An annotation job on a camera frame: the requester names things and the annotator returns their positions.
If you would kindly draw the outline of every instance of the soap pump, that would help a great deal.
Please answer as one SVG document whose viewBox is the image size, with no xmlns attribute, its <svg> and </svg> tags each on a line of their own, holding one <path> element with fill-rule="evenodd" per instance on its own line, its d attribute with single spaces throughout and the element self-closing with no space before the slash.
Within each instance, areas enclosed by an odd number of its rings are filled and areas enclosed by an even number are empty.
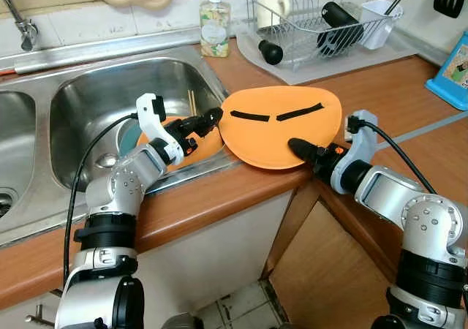
<svg viewBox="0 0 468 329">
<path fill-rule="evenodd" d="M 204 56 L 227 57 L 229 54 L 231 7 L 221 0 L 200 5 L 200 44 Z"/>
</svg>

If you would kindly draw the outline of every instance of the floor tile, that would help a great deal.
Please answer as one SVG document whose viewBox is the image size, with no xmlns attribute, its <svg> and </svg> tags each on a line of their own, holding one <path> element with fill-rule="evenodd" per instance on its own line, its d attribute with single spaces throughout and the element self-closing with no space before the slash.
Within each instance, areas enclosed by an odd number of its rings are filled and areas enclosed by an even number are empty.
<svg viewBox="0 0 468 329">
<path fill-rule="evenodd" d="M 228 329 L 271 329 L 278 327 L 279 323 L 269 303 L 261 305 L 226 325 Z"/>
<path fill-rule="evenodd" d="M 223 326 L 221 314 L 219 313 L 216 302 L 199 310 L 195 316 L 203 321 L 205 329 L 217 329 Z"/>
<path fill-rule="evenodd" d="M 262 287 L 255 282 L 223 297 L 219 305 L 224 321 L 229 322 L 267 301 Z"/>
</svg>

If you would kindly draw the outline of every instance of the chopsticks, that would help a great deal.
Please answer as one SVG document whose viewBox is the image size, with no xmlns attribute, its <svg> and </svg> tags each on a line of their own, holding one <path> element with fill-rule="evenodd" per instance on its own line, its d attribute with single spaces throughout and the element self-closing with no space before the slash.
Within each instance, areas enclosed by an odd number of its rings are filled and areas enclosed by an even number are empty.
<svg viewBox="0 0 468 329">
<path fill-rule="evenodd" d="M 190 115 L 196 116 L 197 115 L 197 105 L 195 104 L 195 93 L 193 90 L 187 90 L 189 95 L 189 106 L 190 106 Z"/>
<path fill-rule="evenodd" d="M 387 11 L 385 11 L 384 15 L 389 15 L 393 11 L 393 9 L 400 3 L 401 0 L 393 0 L 391 5 L 387 8 Z"/>
</svg>

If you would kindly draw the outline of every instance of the black cable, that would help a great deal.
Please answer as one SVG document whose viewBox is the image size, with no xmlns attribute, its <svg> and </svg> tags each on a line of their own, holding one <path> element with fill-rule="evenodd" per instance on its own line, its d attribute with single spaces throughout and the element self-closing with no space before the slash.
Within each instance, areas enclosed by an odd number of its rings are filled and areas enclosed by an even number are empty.
<svg viewBox="0 0 468 329">
<path fill-rule="evenodd" d="M 88 158 L 89 154 L 91 153 L 91 150 L 93 147 L 96 145 L 96 143 L 101 140 L 101 138 L 106 135 L 113 127 L 115 127 L 117 124 L 127 120 L 127 119 L 138 119 L 138 115 L 136 113 L 132 113 L 130 115 L 124 116 L 117 121 L 113 122 L 102 132 L 100 132 L 94 139 L 91 141 L 88 145 L 88 147 L 85 150 L 85 153 L 83 157 L 81 158 L 80 164 L 78 165 L 78 168 L 76 169 L 75 172 L 75 177 L 73 178 L 73 185 L 72 185 L 72 193 L 70 196 L 70 202 L 68 205 L 68 212 L 67 212 L 67 223 L 65 224 L 65 237 L 64 237 L 64 288 L 65 284 L 67 283 L 68 275 L 69 275 L 69 247 L 70 247 L 70 233 L 72 230 L 72 220 L 73 220 L 73 209 L 75 208 L 75 200 L 76 200 L 76 193 L 78 190 L 78 184 L 80 183 L 80 176 L 81 176 L 81 171 L 84 168 L 84 165 L 86 163 L 86 159 Z"/>
<path fill-rule="evenodd" d="M 360 126 L 367 126 L 371 128 L 374 132 L 376 132 L 378 135 L 383 137 L 389 144 L 390 146 L 396 151 L 398 155 L 405 161 L 405 163 L 408 165 L 409 168 L 413 171 L 414 174 L 418 177 L 420 182 L 425 186 L 425 188 L 431 193 L 431 194 L 437 194 L 434 188 L 431 186 L 431 184 L 427 181 L 427 179 L 424 177 L 424 175 L 419 171 L 419 169 L 416 167 L 416 165 L 411 161 L 411 159 L 405 154 L 405 152 L 398 146 L 397 143 L 395 143 L 390 136 L 387 135 L 383 130 L 381 130 L 378 126 L 375 124 L 360 120 L 359 122 Z"/>
</svg>

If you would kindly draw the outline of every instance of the dish rack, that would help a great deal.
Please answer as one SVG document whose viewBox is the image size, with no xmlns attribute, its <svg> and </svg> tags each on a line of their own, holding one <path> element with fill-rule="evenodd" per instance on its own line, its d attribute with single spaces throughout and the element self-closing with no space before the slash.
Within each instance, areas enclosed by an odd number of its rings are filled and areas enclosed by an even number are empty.
<svg viewBox="0 0 468 329">
<path fill-rule="evenodd" d="M 283 49 L 281 65 L 297 68 L 303 62 L 349 55 L 359 43 L 369 38 L 388 18 L 382 17 L 364 23 L 331 28 L 322 17 L 322 7 L 334 1 L 356 20 L 361 16 L 361 5 L 371 0 L 290 0 L 290 13 L 284 18 L 261 4 L 258 0 L 247 0 L 247 26 L 262 39 L 277 44 Z M 257 27 L 257 9 L 269 10 L 278 16 L 279 24 Z"/>
</svg>

